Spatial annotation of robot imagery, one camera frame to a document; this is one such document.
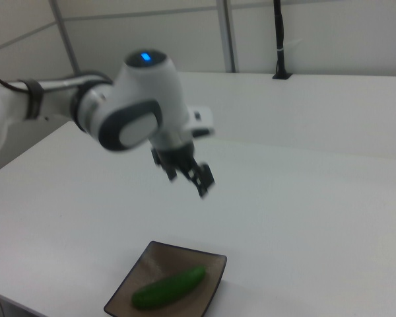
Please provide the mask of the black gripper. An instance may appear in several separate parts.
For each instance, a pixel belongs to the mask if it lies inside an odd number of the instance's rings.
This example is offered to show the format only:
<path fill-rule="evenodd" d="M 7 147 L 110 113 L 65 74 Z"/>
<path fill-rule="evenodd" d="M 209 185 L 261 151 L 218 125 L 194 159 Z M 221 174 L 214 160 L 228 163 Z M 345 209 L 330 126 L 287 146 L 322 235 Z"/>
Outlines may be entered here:
<path fill-rule="evenodd" d="M 195 146 L 192 142 L 175 149 L 151 149 L 154 163 L 166 172 L 169 181 L 173 182 L 177 178 L 177 171 L 180 171 L 195 185 L 199 197 L 204 198 L 215 184 L 215 179 L 207 163 L 198 164 L 195 161 L 194 152 Z"/>

